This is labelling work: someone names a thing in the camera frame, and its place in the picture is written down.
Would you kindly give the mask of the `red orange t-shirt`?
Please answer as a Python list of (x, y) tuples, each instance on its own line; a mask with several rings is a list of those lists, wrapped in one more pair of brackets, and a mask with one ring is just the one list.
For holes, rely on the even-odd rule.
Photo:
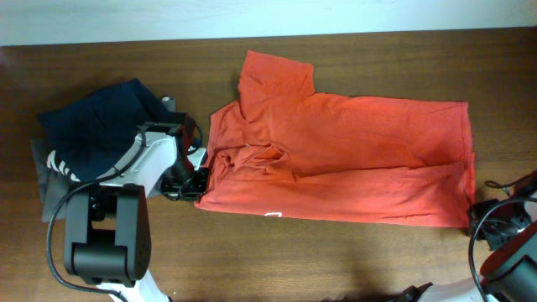
[(310, 64), (248, 51), (239, 97), (211, 116), (197, 208), (463, 228), (475, 200), (465, 102), (318, 92)]

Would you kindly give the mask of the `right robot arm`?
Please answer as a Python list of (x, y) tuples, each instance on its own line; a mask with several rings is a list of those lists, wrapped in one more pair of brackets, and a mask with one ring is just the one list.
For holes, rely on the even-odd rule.
[(505, 200), (492, 199), (470, 210), (468, 263), (471, 277), (439, 285), (410, 286), (396, 302), (478, 302), (536, 300), (536, 173), (501, 185)]

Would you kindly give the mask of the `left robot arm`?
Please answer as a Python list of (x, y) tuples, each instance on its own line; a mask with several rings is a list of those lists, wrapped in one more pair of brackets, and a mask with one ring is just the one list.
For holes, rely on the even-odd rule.
[(206, 192), (203, 134), (195, 122), (146, 122), (132, 147), (104, 175), (77, 185), (65, 210), (64, 268), (84, 292), (115, 301), (168, 301), (149, 271), (152, 253), (147, 198), (192, 202)]

